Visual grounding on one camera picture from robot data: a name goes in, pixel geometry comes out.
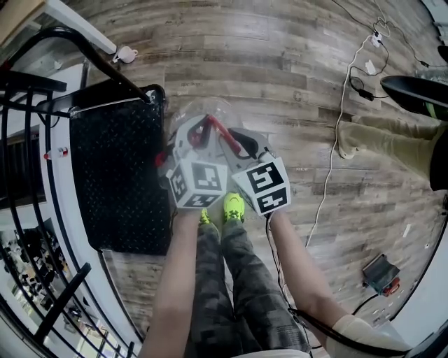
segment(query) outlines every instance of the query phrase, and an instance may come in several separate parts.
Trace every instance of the camouflage pants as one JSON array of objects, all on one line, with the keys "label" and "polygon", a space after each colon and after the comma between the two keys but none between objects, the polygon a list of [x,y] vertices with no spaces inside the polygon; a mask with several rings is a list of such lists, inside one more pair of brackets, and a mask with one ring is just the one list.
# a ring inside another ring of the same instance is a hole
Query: camouflage pants
[{"label": "camouflage pants", "polygon": [[[224,258],[233,277],[233,303],[224,279]],[[196,290],[189,357],[236,357],[262,350],[309,351],[287,310],[279,286],[239,220],[229,220],[219,241],[214,225],[199,227]]]}]

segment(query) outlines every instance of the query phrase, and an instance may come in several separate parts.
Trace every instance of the leg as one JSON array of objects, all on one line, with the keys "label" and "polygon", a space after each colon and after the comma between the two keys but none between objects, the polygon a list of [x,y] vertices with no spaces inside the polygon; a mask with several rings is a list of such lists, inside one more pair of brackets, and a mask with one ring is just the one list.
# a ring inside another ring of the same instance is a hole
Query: leg
[{"label": "leg", "polygon": [[105,53],[112,55],[117,51],[117,46],[111,40],[62,1],[47,0],[45,12],[66,26],[79,31],[87,40],[101,48]]},{"label": "leg", "polygon": [[198,357],[242,354],[232,303],[224,281],[224,259],[212,224],[198,229],[196,290],[190,341]]},{"label": "leg", "polygon": [[437,134],[439,126],[421,125],[417,123],[408,123],[403,120],[393,118],[373,117],[369,115],[355,115],[352,117],[353,123],[363,124],[365,126],[386,130],[392,134],[400,134],[409,138],[421,138],[431,140]]},{"label": "leg", "polygon": [[240,220],[229,219],[224,224],[221,246],[234,281],[235,316],[246,320],[262,350],[309,351],[278,285],[253,253],[252,243]]},{"label": "leg", "polygon": [[353,157],[357,150],[371,150],[394,159],[429,180],[434,146],[444,130],[440,127],[432,140],[426,140],[407,138],[358,123],[340,122],[337,140],[341,156],[347,159]]}]

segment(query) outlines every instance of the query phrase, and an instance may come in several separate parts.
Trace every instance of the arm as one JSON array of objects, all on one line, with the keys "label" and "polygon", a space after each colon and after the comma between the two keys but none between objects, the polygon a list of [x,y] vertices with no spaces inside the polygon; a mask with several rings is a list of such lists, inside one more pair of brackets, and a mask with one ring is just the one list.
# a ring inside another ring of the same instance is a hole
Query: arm
[{"label": "arm", "polygon": [[173,237],[155,294],[153,318],[139,358],[183,357],[195,296],[197,225],[200,211],[175,217]]},{"label": "arm", "polygon": [[[293,295],[298,310],[302,310],[329,327],[348,315],[335,301],[331,288],[307,252],[294,227],[282,210],[276,211],[271,219],[271,230],[279,253],[285,281]],[[325,346],[326,337],[312,329]]]}]

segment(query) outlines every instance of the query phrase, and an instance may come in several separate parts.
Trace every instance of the black cable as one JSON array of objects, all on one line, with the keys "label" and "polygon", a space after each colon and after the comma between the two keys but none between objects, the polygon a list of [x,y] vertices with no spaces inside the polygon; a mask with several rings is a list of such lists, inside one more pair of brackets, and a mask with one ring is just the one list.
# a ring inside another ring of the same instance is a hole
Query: black cable
[{"label": "black cable", "polygon": [[380,348],[380,347],[375,347],[372,345],[366,345],[363,343],[353,341],[350,338],[347,338],[346,336],[335,331],[333,328],[330,328],[326,324],[320,322],[319,320],[312,317],[311,315],[308,315],[306,312],[294,310],[292,308],[290,308],[289,311],[293,315],[296,315],[296,317],[303,317],[306,321],[311,323],[315,328],[317,328],[319,331],[324,333],[327,337],[330,337],[334,341],[337,341],[338,343],[341,343],[341,344],[347,346],[348,348],[352,348],[359,352],[368,353],[370,355],[377,355],[379,357],[401,357],[401,356],[405,356],[409,352],[409,350],[406,350],[406,351],[391,350],[388,348]]},{"label": "black cable", "polygon": [[58,118],[56,119],[56,123],[54,123],[54,125],[51,126],[50,128],[55,128],[55,127],[56,127],[56,124],[59,123],[59,120],[60,120],[60,119],[61,119],[61,117],[58,117]]},{"label": "black cable", "polygon": [[371,300],[376,299],[379,296],[379,294],[374,294],[372,297],[370,297],[369,299],[366,299],[364,302],[362,302],[361,305],[359,305],[357,307],[357,309],[355,309],[355,311],[352,313],[352,315],[354,316],[356,313],[358,313],[360,311],[360,309],[362,307],[364,307],[367,303],[369,303]]},{"label": "black cable", "polygon": [[380,24],[381,22],[383,22],[382,20],[378,20],[378,21],[376,21],[374,24],[373,24],[373,29],[374,29],[374,32],[376,33],[376,34],[381,34],[381,35],[383,35],[383,33],[381,33],[380,31],[378,31],[377,30],[377,28],[376,28],[376,26],[378,25],[378,24]]},{"label": "black cable", "polygon": [[[308,338],[307,329],[306,329],[304,326],[302,326],[302,328],[303,328],[303,332],[305,332],[305,337],[307,337],[307,343],[308,343],[308,346],[309,346],[309,338]],[[311,347],[311,350],[309,351],[309,356],[310,356],[311,358],[313,358],[313,352],[312,352],[312,350],[313,350],[313,347]]]},{"label": "black cable", "polygon": [[[359,95],[360,95],[361,97],[363,97],[363,98],[365,98],[365,99],[368,99],[369,101],[373,101],[373,100],[376,99],[376,98],[378,98],[378,99],[381,99],[381,98],[387,98],[387,97],[389,97],[389,96],[375,96],[373,93],[364,90],[364,82],[363,82],[359,77],[357,77],[357,76],[353,76],[353,75],[351,74],[351,72],[353,71],[353,69],[357,69],[358,71],[360,71],[360,72],[362,72],[362,73],[364,73],[365,75],[370,76],[370,77],[378,76],[378,75],[380,75],[381,73],[384,72],[384,69],[387,67],[387,64],[388,64],[388,62],[389,62],[389,56],[390,56],[390,54],[389,54],[389,50],[387,50],[387,47],[382,43],[382,41],[378,41],[378,42],[381,44],[381,46],[384,47],[384,49],[385,49],[386,52],[387,52],[386,61],[384,62],[384,65],[383,65],[383,67],[381,68],[381,70],[380,70],[379,72],[374,73],[374,74],[370,74],[370,73],[368,73],[368,72],[365,72],[363,69],[360,69],[360,68],[357,67],[357,66],[352,66],[352,67],[350,67],[350,71],[349,71],[349,83],[350,83],[351,88],[353,88],[355,91],[357,91],[357,93],[359,93]],[[358,81],[361,83],[362,87],[361,87],[361,88],[357,88],[357,87],[354,85],[354,83],[353,83],[353,79],[358,80]]]},{"label": "black cable", "polygon": [[434,64],[428,64],[427,62],[419,59],[417,57],[417,54],[414,50],[414,48],[412,47],[412,45],[410,44],[410,42],[407,40],[405,33],[402,31],[402,29],[400,27],[398,27],[397,25],[395,25],[394,23],[392,23],[391,21],[386,21],[387,25],[391,25],[392,27],[395,27],[403,36],[403,40],[405,40],[406,44],[409,46],[409,48],[412,50],[412,54],[414,55],[415,60],[417,60],[418,62],[420,62],[420,64],[422,64],[423,66],[425,66],[426,68],[428,67],[448,67],[447,65],[434,65]]},{"label": "black cable", "polygon": [[[37,113],[37,115],[39,116],[39,118],[41,119],[41,122],[44,124],[44,125],[46,125],[46,121],[45,121],[45,119],[43,118],[43,116],[42,116],[42,114],[40,114],[40,113]],[[53,126],[51,126],[50,128],[55,128],[56,127],[56,124],[58,124],[59,123],[59,120],[61,119],[61,117],[60,116],[58,116],[57,117],[57,120],[56,120],[56,123],[54,123],[54,125]]]},{"label": "black cable", "polygon": [[[369,303],[371,300],[376,299],[378,296],[379,296],[379,294],[374,294],[372,297],[369,297],[368,299],[366,299],[364,302],[362,302],[361,305],[359,305],[359,306],[355,309],[355,311],[353,311],[352,315],[353,315],[353,316],[356,315],[356,313],[358,313],[362,307],[364,307],[364,306],[365,306],[367,303]],[[322,348],[322,345],[318,345],[317,347],[312,347],[311,349],[312,349],[312,350],[317,350],[317,349],[319,349],[319,348]]]},{"label": "black cable", "polygon": [[272,247],[272,242],[270,239],[270,235],[269,235],[269,222],[270,222],[270,218],[272,216],[272,213],[269,213],[266,217],[266,237],[267,237],[267,242],[269,243],[269,246],[271,247],[271,253],[272,253],[272,258],[274,260],[274,264],[275,264],[275,268],[277,270],[277,283],[279,284],[280,287],[280,292],[283,296],[283,299],[285,300],[285,302],[288,304],[289,308],[292,308],[291,305],[288,302],[288,299],[286,298],[285,292],[283,287],[281,286],[281,282],[280,282],[280,265],[279,263],[277,263],[277,260],[275,258],[275,252],[274,252],[274,248]]},{"label": "black cable", "polygon": [[37,115],[38,115],[39,118],[41,119],[41,122],[43,123],[43,125],[46,125],[46,121],[45,121],[45,119],[43,118],[42,114],[37,113]]},{"label": "black cable", "polygon": [[371,32],[374,31],[374,29],[373,29],[372,27],[370,27],[369,25],[364,24],[364,23],[362,23],[361,21],[359,21],[359,20],[357,20],[356,18],[354,18],[353,15],[352,15],[352,14],[345,8],[345,7],[343,7],[340,3],[337,3],[336,0],[331,0],[331,1],[334,2],[336,5],[338,5],[340,8],[343,8],[343,9],[345,10],[345,12],[348,13],[349,16],[353,19],[353,21],[355,21],[355,22],[357,22],[357,23],[363,25],[364,27],[367,27]]}]

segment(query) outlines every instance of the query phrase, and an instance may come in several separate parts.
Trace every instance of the beige pants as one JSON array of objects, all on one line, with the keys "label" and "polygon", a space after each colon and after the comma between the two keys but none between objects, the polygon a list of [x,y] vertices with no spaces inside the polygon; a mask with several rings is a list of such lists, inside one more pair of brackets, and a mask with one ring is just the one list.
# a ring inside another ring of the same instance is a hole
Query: beige pants
[{"label": "beige pants", "polygon": [[410,124],[402,120],[355,116],[337,128],[339,153],[347,159],[357,150],[387,155],[407,169],[429,180],[435,144],[447,123],[435,126]]}]

